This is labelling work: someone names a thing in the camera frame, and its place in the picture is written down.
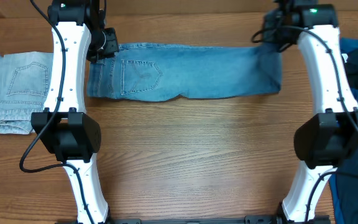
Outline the long blue denim jeans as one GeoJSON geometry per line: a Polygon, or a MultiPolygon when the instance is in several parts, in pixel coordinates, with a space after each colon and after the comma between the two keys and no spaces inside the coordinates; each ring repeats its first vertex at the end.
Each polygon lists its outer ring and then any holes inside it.
{"type": "Polygon", "coordinates": [[[195,47],[148,42],[119,46],[91,64],[89,97],[167,101],[178,96],[218,99],[278,93],[282,57],[272,44],[195,47]]]}

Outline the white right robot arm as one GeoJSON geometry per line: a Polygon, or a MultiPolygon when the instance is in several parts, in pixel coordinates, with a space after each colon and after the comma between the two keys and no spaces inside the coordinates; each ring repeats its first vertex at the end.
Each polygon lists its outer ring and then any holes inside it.
{"type": "Polygon", "coordinates": [[[293,145],[299,166],[274,215],[248,215],[246,223],[329,223],[317,216],[318,200],[331,176],[358,148],[358,102],[347,81],[335,8],[317,1],[278,0],[253,42],[296,45],[305,61],[313,117],[300,126],[293,145]]]}

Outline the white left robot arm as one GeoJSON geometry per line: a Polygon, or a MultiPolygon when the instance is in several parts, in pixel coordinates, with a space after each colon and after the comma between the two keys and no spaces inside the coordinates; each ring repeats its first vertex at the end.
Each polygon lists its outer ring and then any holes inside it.
{"type": "Polygon", "coordinates": [[[101,128],[86,113],[84,87],[86,62],[118,52],[115,30],[105,27],[106,9],[94,0],[52,1],[43,17],[52,27],[52,76],[42,111],[31,115],[34,140],[67,173],[77,207],[75,223],[112,223],[97,169],[101,128]]]}

